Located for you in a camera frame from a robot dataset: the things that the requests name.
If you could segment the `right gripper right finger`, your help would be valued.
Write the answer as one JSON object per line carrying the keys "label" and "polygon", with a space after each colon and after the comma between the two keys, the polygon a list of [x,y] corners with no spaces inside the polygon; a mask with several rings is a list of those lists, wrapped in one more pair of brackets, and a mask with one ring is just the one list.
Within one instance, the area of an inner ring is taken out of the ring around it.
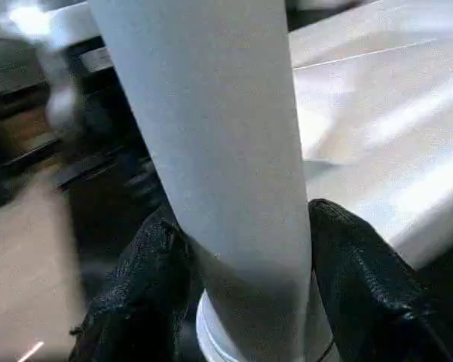
{"label": "right gripper right finger", "polygon": [[345,361],[453,361],[453,312],[364,219],[308,204],[314,272]]}

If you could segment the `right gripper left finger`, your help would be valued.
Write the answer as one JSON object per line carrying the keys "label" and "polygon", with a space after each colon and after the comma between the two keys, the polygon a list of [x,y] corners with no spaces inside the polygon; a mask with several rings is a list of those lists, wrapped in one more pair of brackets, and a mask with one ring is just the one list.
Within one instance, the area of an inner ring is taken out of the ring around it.
{"label": "right gripper left finger", "polygon": [[191,290],[191,249],[168,204],[151,213],[93,298],[71,361],[174,361]]}

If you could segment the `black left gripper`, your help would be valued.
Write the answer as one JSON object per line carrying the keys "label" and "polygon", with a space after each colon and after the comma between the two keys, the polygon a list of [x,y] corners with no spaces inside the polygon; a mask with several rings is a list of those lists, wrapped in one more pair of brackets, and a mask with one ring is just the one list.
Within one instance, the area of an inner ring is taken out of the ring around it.
{"label": "black left gripper", "polygon": [[79,210],[154,210],[164,191],[105,45],[75,44],[64,55],[79,133],[66,144],[60,188]]}

